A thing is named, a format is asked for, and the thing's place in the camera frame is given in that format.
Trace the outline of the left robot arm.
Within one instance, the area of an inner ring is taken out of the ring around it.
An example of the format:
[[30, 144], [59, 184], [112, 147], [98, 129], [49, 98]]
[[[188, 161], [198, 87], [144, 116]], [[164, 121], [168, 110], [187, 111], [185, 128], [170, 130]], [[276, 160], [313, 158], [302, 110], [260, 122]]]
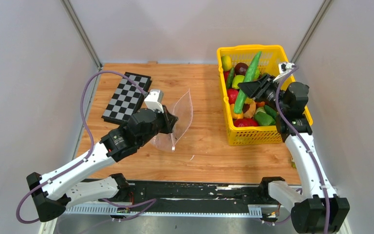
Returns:
[[81, 156], [46, 174], [33, 172], [26, 178], [40, 222], [61, 216], [68, 208], [87, 201], [114, 197], [125, 201], [130, 189], [122, 175], [84, 182], [89, 175], [135, 154], [158, 134], [171, 134], [178, 117], [142, 108], [129, 121], [108, 132]]

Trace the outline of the clear zip top bag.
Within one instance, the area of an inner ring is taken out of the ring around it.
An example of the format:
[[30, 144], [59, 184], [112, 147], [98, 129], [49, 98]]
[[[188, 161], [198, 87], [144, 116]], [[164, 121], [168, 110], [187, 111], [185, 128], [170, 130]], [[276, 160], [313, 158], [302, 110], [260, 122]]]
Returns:
[[173, 102], [168, 110], [171, 114], [178, 117], [171, 134], [158, 134], [150, 144], [156, 149], [167, 152], [174, 152], [179, 140], [182, 139], [186, 131], [191, 126], [193, 120], [193, 105], [190, 89], [186, 91], [176, 102]]

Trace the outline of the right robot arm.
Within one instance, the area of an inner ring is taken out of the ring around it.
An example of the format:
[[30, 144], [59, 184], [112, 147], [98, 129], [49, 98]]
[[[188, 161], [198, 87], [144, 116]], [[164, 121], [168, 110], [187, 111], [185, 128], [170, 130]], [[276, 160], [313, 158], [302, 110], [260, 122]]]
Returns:
[[267, 179], [258, 191], [259, 198], [267, 204], [276, 200], [285, 207], [299, 234], [336, 233], [350, 204], [330, 184], [317, 156], [313, 131], [304, 113], [309, 86], [295, 81], [282, 90], [282, 85], [271, 76], [238, 84], [249, 98], [263, 101], [277, 111], [277, 131], [291, 153], [301, 181], [299, 193], [283, 179]]

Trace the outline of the long green cucumber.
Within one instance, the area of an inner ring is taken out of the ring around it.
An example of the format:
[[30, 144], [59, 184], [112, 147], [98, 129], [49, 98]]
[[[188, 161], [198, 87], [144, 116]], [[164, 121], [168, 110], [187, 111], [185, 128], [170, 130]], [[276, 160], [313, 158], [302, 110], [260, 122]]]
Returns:
[[[259, 51], [254, 56], [254, 58], [252, 59], [250, 65], [249, 65], [249, 67], [246, 71], [246, 74], [245, 74], [245, 77], [244, 77], [244, 80], [243, 80], [244, 82], [251, 82], [253, 80], [253, 78], [255, 77], [256, 71], [258, 69], [258, 64], [259, 64], [261, 54], [262, 54], [262, 52]], [[247, 98], [247, 95], [244, 93], [243, 88], [240, 88], [240, 91], [239, 91], [239, 94], [238, 94], [237, 99], [235, 101], [235, 105], [234, 105], [234, 109], [233, 109], [233, 112], [235, 114], [240, 114], [242, 112], [243, 105], [244, 105], [244, 102], [245, 102], [246, 98]]]

